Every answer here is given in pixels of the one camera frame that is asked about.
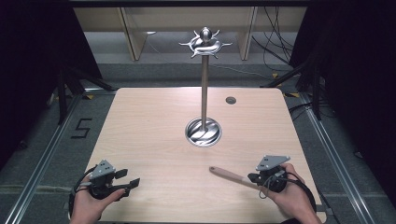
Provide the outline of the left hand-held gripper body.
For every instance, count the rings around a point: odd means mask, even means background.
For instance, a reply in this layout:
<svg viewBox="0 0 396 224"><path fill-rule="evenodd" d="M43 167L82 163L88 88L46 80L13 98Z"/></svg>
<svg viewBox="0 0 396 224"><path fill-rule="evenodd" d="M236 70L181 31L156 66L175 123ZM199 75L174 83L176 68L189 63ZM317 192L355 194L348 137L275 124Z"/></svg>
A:
<svg viewBox="0 0 396 224"><path fill-rule="evenodd" d="M101 160L90 174L90 194L93 198L102 200L115 189L112 185L116 169L107 161Z"/></svg>

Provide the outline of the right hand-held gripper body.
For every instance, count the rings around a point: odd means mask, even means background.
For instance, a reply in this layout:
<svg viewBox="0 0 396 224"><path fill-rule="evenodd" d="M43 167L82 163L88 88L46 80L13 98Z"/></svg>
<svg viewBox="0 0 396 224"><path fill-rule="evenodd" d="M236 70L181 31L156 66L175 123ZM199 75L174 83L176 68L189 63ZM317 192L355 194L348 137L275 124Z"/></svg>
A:
<svg viewBox="0 0 396 224"><path fill-rule="evenodd" d="M286 178L288 177L282 164L289 160L289 156L265 155L256 166L256 170L264 181L263 185L258 186L264 186L274 192L281 192L286 187Z"/></svg>

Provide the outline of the wooden stick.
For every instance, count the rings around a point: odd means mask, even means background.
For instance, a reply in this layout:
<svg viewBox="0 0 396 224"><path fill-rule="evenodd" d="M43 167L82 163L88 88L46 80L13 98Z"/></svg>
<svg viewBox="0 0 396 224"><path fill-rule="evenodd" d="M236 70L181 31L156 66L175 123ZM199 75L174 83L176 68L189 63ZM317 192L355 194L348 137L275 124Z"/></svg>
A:
<svg viewBox="0 0 396 224"><path fill-rule="evenodd" d="M247 186L252 189L258 189L259 187L252 183L247 177L235 174L233 172L227 171L225 169L219 168L217 166L210 166L209 172L217 175L219 177L225 178L227 180L233 181L235 183Z"/></svg>

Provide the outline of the metal utensil stand with hooks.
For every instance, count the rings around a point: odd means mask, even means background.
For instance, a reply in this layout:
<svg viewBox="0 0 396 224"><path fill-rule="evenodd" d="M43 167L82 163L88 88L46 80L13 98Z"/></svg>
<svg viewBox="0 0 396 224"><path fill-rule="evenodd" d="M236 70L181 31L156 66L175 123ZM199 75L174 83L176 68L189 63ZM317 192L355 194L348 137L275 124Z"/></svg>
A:
<svg viewBox="0 0 396 224"><path fill-rule="evenodd" d="M207 115L208 86L209 86L209 57L217 58L217 53L231 43L223 43L217 39L219 31L213 33L208 27L203 27L199 33L194 32L195 37L188 43L180 43L180 46L188 46L192 52L191 57L201 57L201 116L192 119L185 128L187 140L196 147L212 147L221 138L222 129L219 123Z"/></svg>

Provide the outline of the person's left hand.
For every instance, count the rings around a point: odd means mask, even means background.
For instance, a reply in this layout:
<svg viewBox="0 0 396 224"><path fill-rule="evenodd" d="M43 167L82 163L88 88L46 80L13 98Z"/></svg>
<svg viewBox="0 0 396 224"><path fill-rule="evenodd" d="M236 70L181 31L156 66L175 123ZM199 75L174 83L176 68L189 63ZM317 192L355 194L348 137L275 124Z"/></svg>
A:
<svg viewBox="0 0 396 224"><path fill-rule="evenodd" d="M118 189L102 200L91 196L86 187L81 187L75 195L73 212L69 224L95 224L105 209L123 194L124 189Z"/></svg>

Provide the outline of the person's right hand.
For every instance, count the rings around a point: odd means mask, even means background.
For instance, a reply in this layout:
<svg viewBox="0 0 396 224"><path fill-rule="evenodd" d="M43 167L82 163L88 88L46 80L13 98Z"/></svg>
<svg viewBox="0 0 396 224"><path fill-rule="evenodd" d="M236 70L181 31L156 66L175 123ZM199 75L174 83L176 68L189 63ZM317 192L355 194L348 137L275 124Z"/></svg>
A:
<svg viewBox="0 0 396 224"><path fill-rule="evenodd" d="M297 184L288 183L279 193L266 190L269 197L288 217L317 215L311 202L302 188Z"/></svg>

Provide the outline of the black tripod stand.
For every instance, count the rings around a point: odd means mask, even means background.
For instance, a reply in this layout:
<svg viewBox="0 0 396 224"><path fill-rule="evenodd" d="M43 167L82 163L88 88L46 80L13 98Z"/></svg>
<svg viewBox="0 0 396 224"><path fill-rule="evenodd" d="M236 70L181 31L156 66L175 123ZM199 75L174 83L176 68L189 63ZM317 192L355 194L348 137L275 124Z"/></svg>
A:
<svg viewBox="0 0 396 224"><path fill-rule="evenodd" d="M313 112L316 118L321 120L321 115L319 112L320 74L318 60L315 56L308 56L303 63L287 72L284 76L276 78L269 84L263 85L263 87L274 88L298 74L300 74L300 77L297 81L296 89L298 91L306 91L309 87L312 88Z"/></svg>
<svg viewBox="0 0 396 224"><path fill-rule="evenodd" d="M73 95L81 95L85 89L81 80L85 79L92 84L104 89L105 91L115 91L116 88L106 84L103 80L79 70L75 67L64 66L57 77L57 91L59 99L60 117L59 124L62 124L68 115L68 106L66 102L66 89L69 89Z"/></svg>

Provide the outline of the light wooden shelf unit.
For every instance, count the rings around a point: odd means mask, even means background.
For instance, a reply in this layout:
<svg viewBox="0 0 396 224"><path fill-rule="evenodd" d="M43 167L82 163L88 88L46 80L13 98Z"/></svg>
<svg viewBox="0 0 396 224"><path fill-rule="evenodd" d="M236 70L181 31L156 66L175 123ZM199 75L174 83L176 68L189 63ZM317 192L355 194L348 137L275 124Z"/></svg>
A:
<svg viewBox="0 0 396 224"><path fill-rule="evenodd" d="M191 32L208 27L234 32L242 60L248 59L251 37L269 32L276 22L282 32L297 32L305 7L87 7L74 9L85 32L123 32L131 59L140 59L149 32Z"/></svg>

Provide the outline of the aluminium floor rail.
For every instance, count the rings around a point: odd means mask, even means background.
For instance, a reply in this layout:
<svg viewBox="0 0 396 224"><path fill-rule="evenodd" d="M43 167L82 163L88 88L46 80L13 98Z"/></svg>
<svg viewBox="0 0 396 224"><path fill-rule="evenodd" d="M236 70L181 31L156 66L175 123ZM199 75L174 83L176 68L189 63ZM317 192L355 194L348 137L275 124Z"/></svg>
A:
<svg viewBox="0 0 396 224"><path fill-rule="evenodd" d="M307 110L307 116L311 121L321 144L324 147L332 167L336 172L340 183L346 192L346 196L348 197L353 209L355 210L355 213L357 214L359 221L361 224L376 224L375 219L369 210L367 202L364 200L359 189L352 180L322 121L317 119L313 109Z"/></svg>
<svg viewBox="0 0 396 224"><path fill-rule="evenodd" d="M94 91L45 107L21 148L0 170L0 224L68 224L70 189L89 160L114 94Z"/></svg>

